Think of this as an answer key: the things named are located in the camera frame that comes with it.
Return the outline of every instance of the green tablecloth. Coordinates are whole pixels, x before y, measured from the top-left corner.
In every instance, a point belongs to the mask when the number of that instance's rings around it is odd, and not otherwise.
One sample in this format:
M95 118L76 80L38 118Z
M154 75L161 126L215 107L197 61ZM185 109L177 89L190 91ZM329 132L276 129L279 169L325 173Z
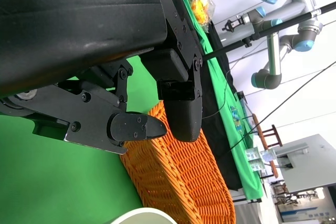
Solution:
M184 3L187 7L189 15L193 20L193 24L198 32L198 36L200 38L204 51L207 54L212 52L213 50L211 48L209 40L207 39L206 34L204 33L200 25L197 23L196 18L191 11L191 7L188 3L188 0L184 0ZM209 61L208 66L210 70L211 80L215 90L218 107L219 108L222 107L224 103L224 97L226 100L226 105L224 106L223 109L221 109L220 114L224 123L229 143L231 146L233 146L243 136L236 130L236 126L233 122L230 107L233 106L238 110L240 118L244 118L243 108L240 105L239 100L236 99L235 95L231 92L230 88L226 89L226 94L224 95L226 79L220 66L218 65L217 59L211 59ZM243 125L246 131L250 130L249 125L246 123L246 121L243 122ZM232 154L235 159L240 180L243 185L247 199L258 199L263 195L262 184L260 182L258 174L251 170L245 155L245 149L250 142L251 139L247 137L244 142L241 142L232 150Z

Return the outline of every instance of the yellow object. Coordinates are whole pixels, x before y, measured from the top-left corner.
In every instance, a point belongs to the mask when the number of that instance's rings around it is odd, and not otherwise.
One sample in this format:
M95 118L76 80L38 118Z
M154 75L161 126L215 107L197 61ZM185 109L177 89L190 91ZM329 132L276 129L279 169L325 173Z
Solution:
M191 3L191 9L200 25L206 25L209 22L208 6L207 0L193 0Z
M179 224L235 224L235 209L207 140L177 141L161 101L150 115L167 127L151 141L126 142L120 156L144 207L159 209Z

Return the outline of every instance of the white wall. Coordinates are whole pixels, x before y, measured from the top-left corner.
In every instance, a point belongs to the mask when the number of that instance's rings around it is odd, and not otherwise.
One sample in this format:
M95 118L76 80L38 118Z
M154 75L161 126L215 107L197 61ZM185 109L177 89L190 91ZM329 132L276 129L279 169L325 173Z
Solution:
M262 5L270 11L274 6L260 3L260 0L214 0L216 11L214 23L217 32L226 20L245 10ZM336 0L316 0L318 7ZM250 77L254 72L263 68L267 59L266 42L261 39L254 42L250 48L239 48L228 53L231 67L236 59L255 49L257 54L241 60L232 70L234 85L237 90L243 90L248 105L261 121L269 112L277 107L285 98L291 95L302 84L313 77L318 71L336 60L336 12L320 16L319 20L326 26L317 37L314 48L309 52L292 51L282 62L282 82L275 90L261 90L254 88ZM282 31L280 35L296 34L296 27ZM291 142L314 134L321 134L331 145L336 147L336 67L332 67L321 74L285 105L270 116L262 125L263 129L274 124L278 128L281 140Z

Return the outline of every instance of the black screw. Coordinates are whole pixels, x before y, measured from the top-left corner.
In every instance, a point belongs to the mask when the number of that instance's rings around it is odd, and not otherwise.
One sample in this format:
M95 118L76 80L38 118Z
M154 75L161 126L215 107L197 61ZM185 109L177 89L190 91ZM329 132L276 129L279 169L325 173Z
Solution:
M78 132L80 130L80 123L79 122L73 122L71 124L71 131Z
M131 75L133 74L133 70L132 70L131 68L129 68L129 69L127 70L127 74L128 74L129 76L131 76Z
M125 73L124 70L121 70L121 71L120 71L120 77L121 77L122 80L125 80L125 79L126 79L127 74Z
M194 60L194 66L196 71L200 69L200 64L198 63L198 60Z
M83 93L82 94L82 101L83 102L89 102L91 100L91 95L89 93Z

